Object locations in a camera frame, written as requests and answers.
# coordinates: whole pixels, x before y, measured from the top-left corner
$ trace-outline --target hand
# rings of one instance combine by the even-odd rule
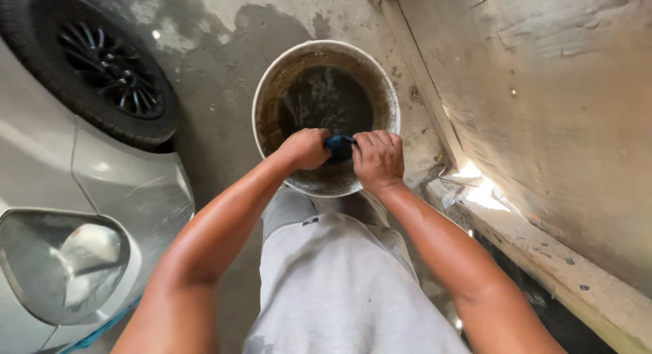
[[[385,130],[354,135],[354,170],[363,188],[376,197],[389,186],[403,184],[403,140]]]
[[[330,149],[324,148],[329,136],[328,129],[302,129],[288,137],[276,152],[289,160],[292,171],[309,171],[330,158]]]

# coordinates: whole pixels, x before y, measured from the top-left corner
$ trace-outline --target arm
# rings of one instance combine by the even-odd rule
[[[489,253],[403,183],[403,144],[386,131],[354,136],[355,173],[407,231],[451,293],[476,353],[563,353]]]
[[[328,157],[329,132],[304,129],[210,201],[160,259],[112,353],[216,353],[215,289],[283,180]]]

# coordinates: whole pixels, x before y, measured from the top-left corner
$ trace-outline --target blue cloth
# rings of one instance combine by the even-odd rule
[[[89,348],[91,345],[93,345],[95,340],[97,340],[100,337],[101,334],[108,331],[111,327],[113,327],[113,325],[117,324],[118,321],[120,321],[122,319],[122,317],[124,317],[125,314],[127,312],[129,312],[130,309],[137,306],[138,302],[140,302],[141,298],[142,297],[138,297],[138,299],[136,299],[134,302],[132,302],[132,304],[129,304],[125,309],[123,309],[122,312],[118,313],[117,316],[110,319],[107,323],[103,324],[102,327],[100,327],[99,329],[93,331],[92,334],[90,334],[90,335],[86,336],[85,338],[81,339],[80,341],[78,341],[76,344],[69,347],[68,349],[66,349],[64,351],[61,351],[61,353],[59,353],[59,354],[69,354],[71,351],[75,351],[75,350],[78,350],[78,349]]]
[[[330,149],[331,155],[326,163],[336,164],[351,159],[353,144],[357,144],[353,137],[347,135],[332,135],[324,141],[324,147]]]

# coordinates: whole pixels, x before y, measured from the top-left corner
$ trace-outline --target person's left hand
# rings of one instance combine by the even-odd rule
[[[329,136],[328,129],[302,129],[288,137],[276,152],[288,159],[293,169],[316,169],[330,158],[330,149],[324,148]]]

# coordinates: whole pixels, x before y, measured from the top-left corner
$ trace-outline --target car headlight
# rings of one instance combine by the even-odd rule
[[[125,233],[104,217],[12,210],[0,219],[4,274],[24,307],[52,325],[100,308],[128,259]]]

